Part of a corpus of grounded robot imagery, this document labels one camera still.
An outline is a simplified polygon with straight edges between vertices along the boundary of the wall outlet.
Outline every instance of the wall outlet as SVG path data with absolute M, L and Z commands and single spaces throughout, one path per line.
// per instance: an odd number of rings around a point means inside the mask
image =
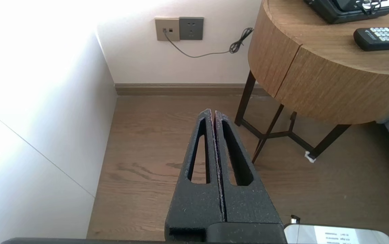
M 171 41 L 179 41 L 179 19 L 178 18 L 155 18 L 155 29 L 157 30 L 157 40 L 167 41 L 163 30 Z
M 179 38 L 181 40 L 202 40 L 203 17 L 179 17 Z

